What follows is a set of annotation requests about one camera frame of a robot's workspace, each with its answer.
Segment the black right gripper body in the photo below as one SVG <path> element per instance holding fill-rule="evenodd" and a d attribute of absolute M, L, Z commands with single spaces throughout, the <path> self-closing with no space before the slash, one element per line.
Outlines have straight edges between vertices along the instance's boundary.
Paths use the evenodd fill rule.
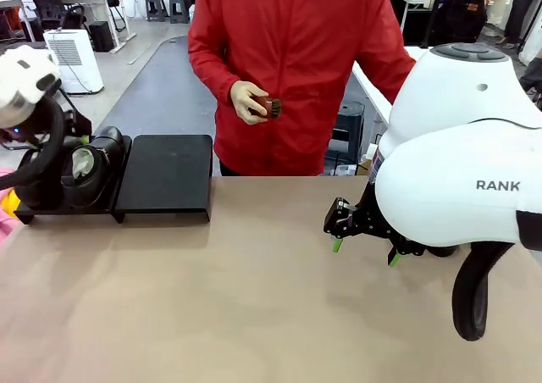
<path fill-rule="evenodd" d="M 390 226 L 380 211 L 374 184 L 367 183 L 358 203 L 358 211 L 358 225 L 364 234 L 390 241 L 401 240 L 401 235 Z"/>

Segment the person's right hand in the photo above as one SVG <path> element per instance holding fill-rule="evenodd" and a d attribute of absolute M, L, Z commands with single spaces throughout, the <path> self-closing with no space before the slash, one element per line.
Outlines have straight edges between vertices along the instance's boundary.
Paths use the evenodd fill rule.
<path fill-rule="evenodd" d="M 230 88 L 230 99 L 237 116 L 248 125 L 267 121 L 267 111 L 255 101 L 256 97 L 267 97 L 268 93 L 249 81 L 238 80 Z"/>

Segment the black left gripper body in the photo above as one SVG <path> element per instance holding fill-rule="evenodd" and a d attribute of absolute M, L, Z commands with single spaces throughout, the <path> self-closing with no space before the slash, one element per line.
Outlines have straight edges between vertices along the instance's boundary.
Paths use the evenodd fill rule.
<path fill-rule="evenodd" d="M 26 121 L 17 125 L 8 126 L 1 123 L 1 146 L 8 147 L 11 143 L 20 143 L 28 147 L 38 147 L 40 141 L 37 135 L 42 133 L 39 123 Z"/>

